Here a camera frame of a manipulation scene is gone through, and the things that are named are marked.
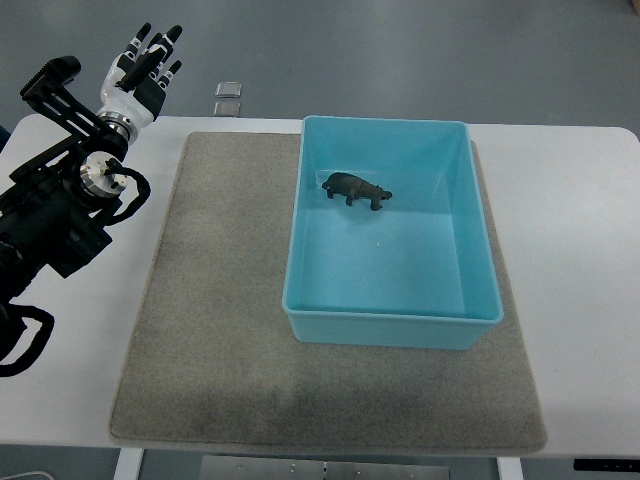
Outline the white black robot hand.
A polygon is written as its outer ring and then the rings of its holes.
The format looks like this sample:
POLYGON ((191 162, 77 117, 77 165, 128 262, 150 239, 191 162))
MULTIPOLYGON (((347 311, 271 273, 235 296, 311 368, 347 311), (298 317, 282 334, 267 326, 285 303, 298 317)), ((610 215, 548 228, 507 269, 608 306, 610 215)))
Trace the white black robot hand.
POLYGON ((182 62, 173 58, 183 28, 171 27, 151 35, 145 23, 113 61, 103 82, 98 116, 119 119, 135 130, 154 122, 164 105, 166 90, 182 62))

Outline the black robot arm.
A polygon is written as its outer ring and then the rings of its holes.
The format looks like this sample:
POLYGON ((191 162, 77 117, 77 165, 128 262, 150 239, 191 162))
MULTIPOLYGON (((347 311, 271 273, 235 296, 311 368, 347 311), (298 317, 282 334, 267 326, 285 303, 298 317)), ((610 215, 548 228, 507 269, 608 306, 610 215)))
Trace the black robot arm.
POLYGON ((45 266, 68 277, 91 262, 111 242, 106 227, 130 218, 151 193, 146 178, 122 164, 136 135, 126 116, 95 115, 67 91, 80 70, 73 56, 52 59, 20 92, 68 135, 14 170, 1 196, 1 356, 15 350, 28 320, 40 325, 24 352, 2 363, 3 377, 35 363, 55 324, 13 299, 45 266))

